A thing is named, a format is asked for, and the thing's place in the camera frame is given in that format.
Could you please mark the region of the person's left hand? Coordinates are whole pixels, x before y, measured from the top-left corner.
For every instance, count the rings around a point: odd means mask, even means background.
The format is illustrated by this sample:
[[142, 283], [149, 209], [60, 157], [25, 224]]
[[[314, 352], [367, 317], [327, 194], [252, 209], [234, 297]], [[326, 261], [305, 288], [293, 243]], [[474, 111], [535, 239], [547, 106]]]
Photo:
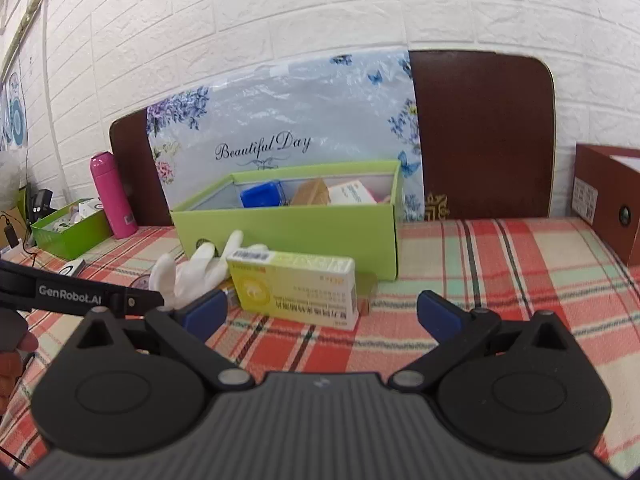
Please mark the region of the person's left hand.
[[24, 365], [21, 357], [23, 352], [35, 352], [39, 342], [31, 332], [27, 332], [17, 349], [11, 352], [2, 352], [0, 356], [0, 415], [6, 414], [12, 393], [18, 378], [23, 374]]

